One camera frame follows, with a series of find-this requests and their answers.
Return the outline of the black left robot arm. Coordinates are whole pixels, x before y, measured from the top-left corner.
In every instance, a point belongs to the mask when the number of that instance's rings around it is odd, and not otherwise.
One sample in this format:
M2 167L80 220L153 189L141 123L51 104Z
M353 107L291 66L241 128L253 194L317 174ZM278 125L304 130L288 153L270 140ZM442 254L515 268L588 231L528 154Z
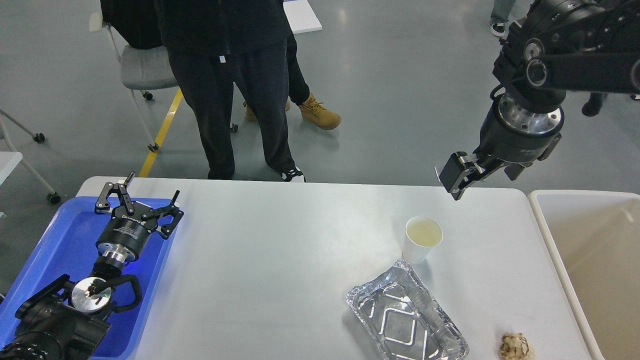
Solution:
M184 212L131 198L134 178L59 208L1 303L3 360L125 360L140 341Z

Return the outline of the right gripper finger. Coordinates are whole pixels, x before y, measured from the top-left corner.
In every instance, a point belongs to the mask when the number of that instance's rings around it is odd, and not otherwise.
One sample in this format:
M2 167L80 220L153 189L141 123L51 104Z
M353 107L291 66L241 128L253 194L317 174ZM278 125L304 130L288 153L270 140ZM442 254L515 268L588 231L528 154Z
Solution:
M455 201L475 182L480 182L501 168L501 160L482 153L454 152L438 168L438 180Z
M548 144L548 146L546 146L544 151L535 159L541 162L546 160L548 157L550 157L551 153L553 152L555 147L558 145L560 139L562 139L562 135L557 134L553 138L553 140ZM526 168L532 165L533 165L533 161L509 164L508 166L505 167L504 172L507 175L507 177L510 178L510 180L515 181Z

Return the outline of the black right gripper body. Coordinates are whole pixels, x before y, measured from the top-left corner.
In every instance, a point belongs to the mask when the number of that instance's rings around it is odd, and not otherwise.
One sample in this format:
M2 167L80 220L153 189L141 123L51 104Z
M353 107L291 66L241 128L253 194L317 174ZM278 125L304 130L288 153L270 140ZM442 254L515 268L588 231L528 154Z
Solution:
M545 160L562 139L564 112L532 112L509 93L498 95L480 130L475 155L480 166Z

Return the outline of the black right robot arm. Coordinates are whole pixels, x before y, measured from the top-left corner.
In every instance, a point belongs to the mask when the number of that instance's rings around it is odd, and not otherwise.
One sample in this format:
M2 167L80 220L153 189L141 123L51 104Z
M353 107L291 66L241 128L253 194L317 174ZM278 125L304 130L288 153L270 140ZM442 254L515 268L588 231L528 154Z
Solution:
M549 157L562 139L567 91L590 92L595 116L607 93L639 93L637 0L535 0L512 23L494 62L499 85L472 153L454 152L438 171L453 199L503 169L510 180Z

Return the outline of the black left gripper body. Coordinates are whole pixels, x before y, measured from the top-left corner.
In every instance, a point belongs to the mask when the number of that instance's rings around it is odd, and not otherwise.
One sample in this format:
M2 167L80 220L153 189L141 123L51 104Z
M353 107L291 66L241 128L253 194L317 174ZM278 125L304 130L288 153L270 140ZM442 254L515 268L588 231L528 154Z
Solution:
M96 213L108 214L108 221L96 241L99 256L117 262L135 262L146 247L149 237L158 227L161 217L158 209L146 203L133 202L133 214L125 205L110 208L108 202L97 202Z

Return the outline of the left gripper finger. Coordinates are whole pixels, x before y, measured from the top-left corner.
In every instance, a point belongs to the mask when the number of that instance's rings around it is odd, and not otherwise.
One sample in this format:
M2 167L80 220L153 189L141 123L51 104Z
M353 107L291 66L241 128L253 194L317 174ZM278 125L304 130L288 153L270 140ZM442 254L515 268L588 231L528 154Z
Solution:
M149 233L158 233L162 239L167 240L175 232L185 214L177 205L179 194L180 190L176 190L168 205L145 211L145 228ZM160 219L166 217L170 218L169 223L159 224Z
M122 183L106 182L96 202L94 203L94 213L110 214L112 208L109 203L109 196L115 194L119 200L119 205L125 207L126 214L134 215L135 208L130 194L128 193L128 185L132 182L135 176L136 173L131 172Z

